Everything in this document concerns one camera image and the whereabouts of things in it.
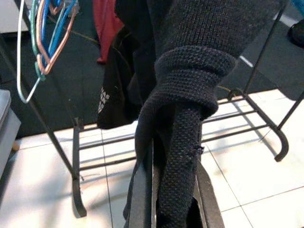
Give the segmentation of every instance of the clothes rack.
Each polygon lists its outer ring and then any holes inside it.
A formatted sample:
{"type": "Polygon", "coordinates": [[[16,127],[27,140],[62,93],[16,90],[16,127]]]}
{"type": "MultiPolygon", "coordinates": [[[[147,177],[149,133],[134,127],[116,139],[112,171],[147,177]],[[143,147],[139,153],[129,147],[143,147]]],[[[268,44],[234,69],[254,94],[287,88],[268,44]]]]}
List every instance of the clothes rack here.
{"type": "MultiPolygon", "coordinates": [[[[16,3],[17,7],[19,8],[20,7],[20,0],[14,0],[14,1],[16,3]]],[[[221,139],[221,138],[230,137],[230,136],[233,136],[233,135],[242,134],[242,133],[246,133],[246,132],[250,132],[250,131],[256,131],[258,129],[262,129],[262,128],[266,128],[266,127],[270,127],[271,130],[273,130],[276,133],[276,135],[279,137],[279,139],[281,141],[281,144],[282,144],[281,151],[275,157],[275,160],[277,162],[279,162],[287,155],[289,145],[288,145],[288,140],[287,140],[285,134],[282,132],[282,127],[287,122],[287,120],[292,115],[292,113],[295,111],[295,109],[300,104],[300,102],[304,99],[304,91],[299,96],[299,98],[297,99],[297,101],[295,102],[293,107],[289,110],[289,112],[287,113],[287,115],[284,117],[284,119],[281,121],[281,123],[279,125],[276,125],[271,120],[271,118],[269,118],[269,116],[267,114],[265,114],[263,112],[263,110],[248,96],[248,89],[249,89],[249,87],[250,87],[250,85],[251,85],[251,83],[252,83],[252,81],[253,81],[256,73],[257,73],[257,69],[260,65],[260,62],[261,62],[263,56],[264,56],[265,50],[266,50],[266,48],[267,48],[267,46],[268,46],[268,44],[271,40],[271,37],[273,36],[276,25],[278,24],[286,6],[287,6],[287,4],[285,4],[285,6],[280,10],[278,16],[276,17],[276,19],[274,21],[274,24],[273,24],[273,26],[272,26],[272,28],[269,32],[269,35],[268,35],[268,38],[267,38],[265,44],[263,45],[263,48],[260,52],[258,60],[257,60],[256,64],[254,65],[253,71],[251,73],[251,76],[249,77],[249,80],[246,84],[245,89],[243,91],[240,90],[240,89],[233,89],[227,97],[228,100],[219,103],[219,105],[224,105],[224,104],[227,104],[227,103],[235,103],[235,102],[238,102],[238,101],[246,101],[252,107],[253,110],[238,113],[238,114],[227,115],[227,116],[223,116],[223,117],[219,117],[219,118],[207,119],[203,122],[203,124],[205,124],[205,123],[220,121],[220,120],[229,119],[229,118],[233,118],[233,117],[237,117],[237,116],[245,116],[245,115],[248,115],[248,114],[257,113],[264,120],[265,124],[260,125],[260,126],[254,126],[254,127],[249,128],[249,129],[242,130],[242,131],[237,131],[237,132],[228,133],[228,134],[220,135],[220,136],[217,136],[217,137],[205,139],[205,140],[201,141],[202,143],[206,143],[206,142],[210,142],[210,141],[213,141],[213,140],[218,140],[218,139],[221,139]],[[240,95],[241,98],[233,99],[234,95],[240,95]]],[[[24,18],[24,21],[25,21],[26,25],[28,26],[28,28],[30,28],[28,10],[24,11],[23,18],[24,18]]],[[[1,34],[0,34],[0,53],[3,56],[3,58],[5,60],[5,63],[9,67],[10,72],[16,77],[16,72],[17,72],[16,61],[13,58],[10,50],[8,50],[7,45],[5,43],[5,40],[3,39],[1,34]]],[[[68,115],[71,119],[71,122],[72,122],[73,126],[74,126],[74,131],[73,131],[73,162],[72,162],[72,164],[67,159],[67,156],[65,155],[58,139],[54,135],[53,130],[49,127],[48,122],[47,122],[47,120],[46,120],[45,116],[43,115],[43,112],[40,108],[40,105],[37,103],[37,101],[35,99],[35,96],[33,96],[32,100],[30,101],[29,104],[32,107],[35,115],[37,116],[37,118],[40,120],[41,124],[45,128],[45,131],[47,132],[47,134],[50,137],[52,143],[54,144],[58,154],[60,155],[62,161],[64,162],[65,166],[67,167],[67,169],[69,170],[69,172],[71,174],[71,177],[73,179],[72,183],[73,183],[74,204],[76,206],[76,210],[77,210],[79,216],[84,217],[84,216],[86,216],[86,209],[85,209],[85,207],[82,203],[81,193],[80,193],[80,177],[81,177],[80,172],[84,171],[84,170],[98,168],[98,167],[104,167],[104,166],[108,166],[108,165],[115,165],[115,164],[119,164],[119,163],[122,163],[122,162],[135,160],[136,158],[131,157],[131,158],[117,160],[117,161],[113,161],[113,162],[106,162],[106,163],[101,163],[101,164],[97,164],[97,165],[80,167],[79,166],[80,165],[80,160],[79,160],[80,151],[84,150],[84,149],[93,148],[93,147],[104,146],[104,145],[111,144],[111,143],[117,143],[117,142],[131,140],[131,139],[134,139],[134,135],[122,136],[122,137],[116,138],[116,139],[109,139],[109,140],[104,140],[102,142],[93,143],[93,144],[86,145],[86,146],[81,146],[79,144],[79,134],[81,132],[96,130],[97,127],[84,129],[82,120],[80,118],[75,118],[73,116],[71,108],[70,108],[70,104],[67,101],[63,91],[61,90],[59,83],[56,81],[56,79],[54,77],[51,77],[51,78],[53,78],[54,87],[56,88],[59,96],[62,97],[63,105],[66,108],[67,113],[68,113],[68,115]]],[[[29,91],[29,85],[24,80],[24,78],[22,80],[22,85],[24,87],[24,91],[29,91]]],[[[153,162],[152,157],[150,157],[147,160],[148,160],[148,162],[153,162]]],[[[212,204],[212,203],[216,203],[215,199],[209,201],[209,205],[212,204]]],[[[153,215],[151,215],[151,213],[155,213],[155,212],[153,212],[153,209],[149,209],[149,210],[147,210],[147,213],[150,213],[150,218],[151,218],[151,217],[153,217],[153,215]]],[[[220,212],[217,210],[217,211],[214,212],[214,215],[218,215],[219,213],[220,212]]]]}

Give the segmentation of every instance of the white tile floor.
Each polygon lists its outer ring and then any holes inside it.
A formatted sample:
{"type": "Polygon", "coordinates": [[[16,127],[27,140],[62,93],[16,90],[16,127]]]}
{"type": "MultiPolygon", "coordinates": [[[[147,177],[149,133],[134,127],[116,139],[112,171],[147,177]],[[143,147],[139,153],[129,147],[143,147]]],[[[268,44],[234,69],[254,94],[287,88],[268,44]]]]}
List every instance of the white tile floor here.
{"type": "MultiPolygon", "coordinates": [[[[278,90],[251,97],[276,124],[294,103],[278,90]]],[[[242,101],[221,105],[214,116],[249,110],[242,101]]],[[[283,127],[290,151],[279,163],[273,153],[281,149],[280,141],[267,128],[204,145],[202,164],[210,175],[226,228],[304,227],[303,113],[302,102],[283,127]]],[[[203,138],[263,123],[257,114],[207,123],[203,125],[203,138]]],[[[135,128],[136,123],[103,131],[103,138],[131,134],[135,128]]],[[[71,129],[56,132],[70,160],[72,134],[71,129]]],[[[82,133],[80,142],[98,140],[100,130],[95,130],[82,133]]],[[[112,221],[114,228],[123,227],[122,211],[134,161],[81,173],[85,179],[81,183],[82,199],[88,215],[79,219],[72,204],[71,178],[47,135],[23,138],[19,143],[21,150],[8,162],[6,176],[0,182],[0,228],[110,228],[112,221]]],[[[104,150],[99,147],[82,151],[81,166],[134,155],[134,142],[129,140],[107,145],[104,150]]]]}

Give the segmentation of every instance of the drying rack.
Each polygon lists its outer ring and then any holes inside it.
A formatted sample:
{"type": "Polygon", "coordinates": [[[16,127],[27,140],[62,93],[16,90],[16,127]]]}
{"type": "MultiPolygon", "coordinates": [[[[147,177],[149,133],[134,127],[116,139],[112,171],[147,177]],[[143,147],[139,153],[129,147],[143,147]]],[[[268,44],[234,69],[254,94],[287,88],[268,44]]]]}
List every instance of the drying rack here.
{"type": "MultiPolygon", "coordinates": [[[[17,7],[20,7],[20,0],[14,0],[17,7]]],[[[302,92],[302,94],[298,97],[298,99],[296,100],[296,102],[294,103],[294,105],[292,106],[292,108],[288,111],[287,115],[284,117],[284,119],[281,121],[281,123],[279,125],[276,125],[268,116],[267,114],[265,114],[263,112],[263,110],[248,96],[248,89],[250,87],[251,82],[253,81],[256,73],[257,73],[257,68],[262,60],[262,57],[264,55],[264,52],[269,44],[269,41],[273,35],[273,32],[275,30],[276,25],[278,24],[285,8],[286,8],[287,4],[285,4],[285,6],[280,10],[278,16],[276,17],[274,24],[269,32],[268,38],[265,41],[265,44],[263,45],[263,48],[259,54],[258,60],[256,62],[256,64],[253,67],[253,71],[251,73],[251,76],[247,82],[247,85],[245,87],[245,89],[242,91],[240,89],[234,89],[232,90],[228,97],[227,97],[227,101],[219,103],[219,105],[223,105],[223,104],[227,104],[227,103],[235,103],[238,101],[247,101],[248,104],[253,108],[252,111],[248,111],[248,112],[242,112],[242,113],[238,113],[238,114],[232,114],[232,115],[227,115],[227,116],[223,116],[220,118],[212,118],[212,119],[207,119],[203,122],[203,124],[205,123],[210,123],[210,122],[215,122],[215,121],[220,121],[220,120],[224,120],[224,119],[229,119],[229,118],[233,118],[233,117],[237,117],[237,116],[244,116],[244,115],[248,115],[248,114],[252,114],[252,113],[257,113],[265,122],[265,124],[260,125],[260,126],[254,126],[251,127],[249,129],[245,129],[242,131],[237,131],[237,132],[233,132],[233,133],[228,133],[228,134],[224,134],[224,135],[220,135],[217,137],[213,137],[213,138],[209,138],[209,139],[205,139],[202,140],[202,143],[206,143],[209,141],[213,141],[213,140],[218,140],[221,138],[225,138],[225,137],[230,137],[233,135],[237,135],[237,134],[242,134],[242,133],[246,133],[246,132],[250,132],[250,131],[255,131],[261,128],[266,128],[266,127],[270,127],[275,133],[276,135],[279,137],[281,144],[282,144],[282,148],[281,151],[278,153],[278,155],[275,157],[275,160],[277,162],[281,161],[288,153],[288,140],[286,138],[286,136],[284,135],[284,133],[282,132],[282,127],[284,126],[284,124],[286,123],[286,121],[289,119],[289,117],[292,115],[292,113],[295,111],[295,109],[298,107],[298,105],[300,104],[300,102],[304,99],[304,91],[302,92]],[[233,99],[234,95],[240,95],[241,98],[237,98],[237,99],[233,99]]],[[[29,16],[28,16],[29,11],[28,10],[24,10],[24,14],[23,14],[23,19],[27,25],[28,28],[30,28],[30,21],[29,21],[29,16]]],[[[10,50],[8,50],[7,45],[2,37],[2,35],[0,34],[0,53],[3,56],[5,63],[7,64],[7,66],[9,67],[10,72],[16,77],[17,75],[17,69],[16,69],[16,61],[13,58],[10,50]]],[[[73,199],[74,199],[74,204],[76,206],[76,210],[79,214],[80,217],[84,217],[86,216],[86,209],[82,203],[82,199],[81,199],[81,193],[80,193],[80,172],[84,171],[84,170],[89,170],[89,169],[94,169],[94,168],[98,168],[98,167],[104,167],[104,166],[109,166],[109,165],[115,165],[115,164],[119,164],[122,162],[127,162],[127,161],[131,161],[131,160],[135,160],[136,157],[131,157],[131,158],[127,158],[127,159],[122,159],[122,160],[117,160],[117,161],[113,161],[113,162],[108,162],[108,163],[101,163],[101,164],[97,164],[97,165],[91,165],[91,166],[85,166],[85,167],[80,167],[80,161],[79,161],[79,153],[81,150],[84,149],[89,149],[89,148],[93,148],[93,147],[98,147],[98,146],[104,146],[107,144],[111,144],[111,143],[117,143],[117,142],[122,142],[122,141],[127,141],[127,140],[131,140],[134,139],[134,136],[123,136],[120,138],[116,138],[116,139],[108,139],[108,140],[104,140],[102,142],[99,143],[94,143],[91,145],[86,145],[86,146],[80,146],[79,144],[79,134],[81,132],[86,132],[86,131],[91,131],[91,130],[95,130],[97,129],[97,127],[94,128],[89,128],[89,129],[84,129],[83,126],[83,122],[81,119],[79,118],[75,118],[72,115],[72,111],[70,108],[70,105],[66,99],[65,94],[63,93],[63,91],[61,90],[59,83],[56,81],[56,79],[54,77],[50,77],[52,78],[55,88],[59,94],[60,97],[62,97],[62,101],[64,103],[65,109],[71,119],[71,122],[73,123],[74,126],[74,137],[73,137],[73,163],[71,164],[67,158],[67,156],[65,155],[58,139],[55,137],[53,130],[49,127],[46,118],[39,106],[39,104],[37,103],[37,101],[35,100],[35,98],[33,97],[32,100],[29,102],[31,108],[33,109],[35,115],[37,116],[37,118],[40,120],[41,124],[43,125],[44,129],[46,130],[48,136],[50,137],[52,143],[54,144],[58,154],[60,155],[62,161],[64,162],[65,166],[67,167],[67,169],[69,170],[71,177],[73,179],[73,199]]],[[[24,80],[24,77],[22,77],[22,85],[23,85],[23,89],[24,91],[29,91],[29,85],[27,84],[27,82],[24,80]]]]}

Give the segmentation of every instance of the gray object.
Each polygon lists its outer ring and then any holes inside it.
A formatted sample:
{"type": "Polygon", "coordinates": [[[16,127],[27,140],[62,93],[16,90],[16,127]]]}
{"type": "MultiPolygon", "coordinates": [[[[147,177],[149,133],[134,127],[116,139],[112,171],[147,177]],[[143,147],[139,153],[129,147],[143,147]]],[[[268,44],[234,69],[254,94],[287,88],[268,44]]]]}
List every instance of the gray object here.
{"type": "Polygon", "coordinates": [[[0,178],[21,125],[10,103],[10,92],[0,90],[0,178]]]}

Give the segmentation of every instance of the black metal rack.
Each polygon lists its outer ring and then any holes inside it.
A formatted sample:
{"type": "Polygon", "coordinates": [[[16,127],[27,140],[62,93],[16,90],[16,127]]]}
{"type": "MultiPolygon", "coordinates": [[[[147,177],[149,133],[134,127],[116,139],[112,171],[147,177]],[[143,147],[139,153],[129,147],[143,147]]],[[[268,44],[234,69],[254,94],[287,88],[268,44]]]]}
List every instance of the black metal rack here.
{"type": "MultiPolygon", "coordinates": [[[[20,0],[15,0],[15,3],[18,7],[20,7],[20,0]]],[[[248,112],[238,113],[238,114],[227,115],[227,116],[223,116],[223,117],[220,117],[220,118],[207,119],[203,122],[203,124],[205,124],[205,123],[220,121],[220,120],[229,119],[229,118],[233,118],[233,117],[237,117],[237,116],[244,116],[244,115],[248,115],[248,114],[252,114],[252,113],[257,113],[264,120],[265,124],[260,125],[260,126],[254,126],[254,127],[249,128],[249,129],[242,130],[242,131],[237,131],[237,132],[228,133],[228,134],[220,135],[220,136],[217,136],[217,137],[205,139],[205,140],[201,141],[202,143],[206,143],[206,142],[209,142],[209,141],[213,141],[213,140],[217,140],[217,139],[221,139],[221,138],[225,138],[225,137],[230,137],[230,136],[233,136],[233,135],[242,134],[242,133],[246,133],[246,132],[250,132],[250,131],[255,131],[255,130],[258,130],[258,129],[261,129],[261,128],[265,128],[265,127],[270,127],[277,134],[277,136],[279,137],[279,139],[281,141],[281,144],[282,144],[281,151],[275,157],[275,160],[277,162],[279,162],[287,155],[288,148],[289,148],[288,140],[287,140],[286,136],[284,135],[284,133],[282,132],[281,129],[282,129],[283,125],[286,123],[286,121],[289,119],[291,114],[295,111],[297,106],[300,104],[300,102],[304,99],[304,92],[299,96],[299,98],[297,99],[297,101],[295,102],[293,107],[289,110],[289,112],[287,113],[287,115],[281,121],[281,123],[279,125],[276,125],[247,94],[248,89],[250,87],[250,84],[251,84],[252,80],[254,79],[255,74],[257,73],[257,68],[258,68],[258,66],[261,62],[261,59],[262,59],[263,54],[265,52],[265,49],[267,48],[267,45],[269,44],[269,41],[270,41],[270,39],[273,35],[274,29],[275,29],[276,25],[278,24],[286,6],[287,6],[287,4],[279,12],[279,14],[278,14],[278,16],[277,16],[277,18],[276,18],[276,20],[275,20],[275,22],[274,22],[274,24],[271,28],[271,31],[269,32],[268,38],[267,38],[267,40],[266,40],[266,42],[265,42],[265,44],[264,44],[264,46],[261,50],[261,53],[258,57],[258,60],[257,60],[255,66],[253,68],[252,74],[249,78],[249,81],[248,81],[246,87],[245,87],[245,90],[244,91],[242,91],[240,89],[232,90],[227,97],[228,101],[225,101],[225,102],[222,102],[222,103],[219,104],[219,105],[223,105],[223,104],[227,104],[227,103],[234,103],[234,102],[245,100],[253,108],[253,110],[248,111],[248,112]],[[240,95],[241,98],[233,99],[234,95],[240,95]]],[[[25,21],[26,25],[29,28],[30,27],[30,22],[29,22],[29,18],[28,18],[26,10],[24,11],[23,18],[24,18],[24,21],[25,21]]],[[[16,75],[17,75],[16,61],[12,57],[12,54],[10,53],[10,51],[8,50],[8,48],[5,44],[5,41],[4,41],[1,34],[0,34],[0,53],[3,56],[6,64],[8,65],[11,73],[16,77],[16,75]]],[[[56,79],[54,77],[51,77],[51,78],[54,80],[54,85],[55,85],[55,88],[56,88],[58,94],[60,95],[60,97],[63,98],[64,106],[65,106],[65,108],[67,110],[67,113],[70,116],[71,122],[73,123],[73,126],[74,126],[73,164],[72,165],[69,162],[69,160],[67,159],[67,156],[65,155],[59,141],[55,137],[53,130],[47,124],[46,118],[43,115],[43,112],[42,112],[39,104],[36,102],[34,97],[32,98],[32,100],[30,101],[29,104],[32,107],[35,115],[37,116],[37,118],[40,120],[41,124],[45,128],[45,130],[46,130],[48,136],[50,137],[52,143],[54,144],[58,154],[60,155],[62,161],[64,162],[64,164],[66,165],[67,169],[69,170],[69,172],[71,174],[71,177],[73,179],[74,204],[76,206],[76,210],[77,210],[79,216],[84,217],[84,216],[86,216],[86,209],[85,209],[85,207],[82,203],[81,194],[80,194],[80,177],[81,177],[80,172],[84,171],[84,170],[88,170],[88,169],[94,169],[94,168],[104,167],[104,166],[108,166],[108,165],[115,165],[115,164],[119,164],[119,163],[122,163],[122,162],[127,162],[127,161],[130,161],[130,160],[134,160],[136,158],[131,157],[131,158],[118,160],[118,161],[113,161],[113,162],[108,162],[108,163],[101,163],[101,164],[97,164],[97,165],[80,167],[79,166],[80,165],[80,161],[79,161],[80,151],[84,150],[84,149],[97,147],[97,146],[104,146],[104,145],[111,144],[111,143],[117,143],[117,142],[122,142],[122,141],[126,141],[126,140],[131,140],[131,139],[134,138],[134,136],[133,135],[128,135],[128,136],[123,136],[121,138],[116,138],[114,140],[113,139],[104,140],[104,141],[102,140],[102,142],[99,142],[99,143],[94,143],[94,144],[86,145],[86,146],[80,146],[80,144],[79,144],[79,134],[81,132],[91,131],[91,130],[95,130],[97,128],[94,127],[94,128],[84,129],[82,121],[78,118],[74,118],[74,116],[72,115],[69,103],[67,102],[67,99],[65,99],[65,95],[62,92],[62,90],[59,86],[59,83],[56,81],[56,79]]],[[[22,80],[22,84],[23,84],[24,91],[29,91],[29,86],[24,79],[22,80]]]]}

